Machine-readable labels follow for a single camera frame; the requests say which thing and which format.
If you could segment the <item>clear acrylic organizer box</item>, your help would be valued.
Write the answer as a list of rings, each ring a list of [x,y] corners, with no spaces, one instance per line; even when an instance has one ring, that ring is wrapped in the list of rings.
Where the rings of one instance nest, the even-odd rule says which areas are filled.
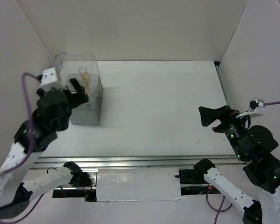
[[[71,79],[84,88],[88,102],[72,110],[70,122],[80,126],[99,126],[104,88],[98,67],[97,58],[90,52],[58,52],[53,61],[62,83],[69,91],[77,93]]]

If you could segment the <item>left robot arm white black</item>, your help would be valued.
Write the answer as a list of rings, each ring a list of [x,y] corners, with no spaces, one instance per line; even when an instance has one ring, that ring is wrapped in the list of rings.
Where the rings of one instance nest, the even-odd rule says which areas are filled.
[[[0,224],[5,219],[20,215],[37,197],[64,184],[79,186],[87,174],[73,161],[38,178],[24,181],[35,161],[57,139],[58,132],[69,126],[73,109],[89,101],[85,88],[70,79],[75,88],[53,87],[49,91],[39,88],[37,108],[28,108],[29,118],[23,122],[14,136],[10,152],[0,168]]]

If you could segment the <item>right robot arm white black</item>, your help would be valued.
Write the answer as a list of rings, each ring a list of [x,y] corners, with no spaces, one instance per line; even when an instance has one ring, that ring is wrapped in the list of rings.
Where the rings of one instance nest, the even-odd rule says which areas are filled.
[[[207,182],[226,197],[245,224],[280,224],[280,160],[272,155],[278,147],[271,131],[250,126],[250,119],[263,116],[265,104],[252,102],[245,112],[225,105],[217,109],[198,108],[202,126],[216,120],[212,130],[223,133],[236,158],[244,163],[243,173],[226,177],[209,159],[194,165],[194,179]]]

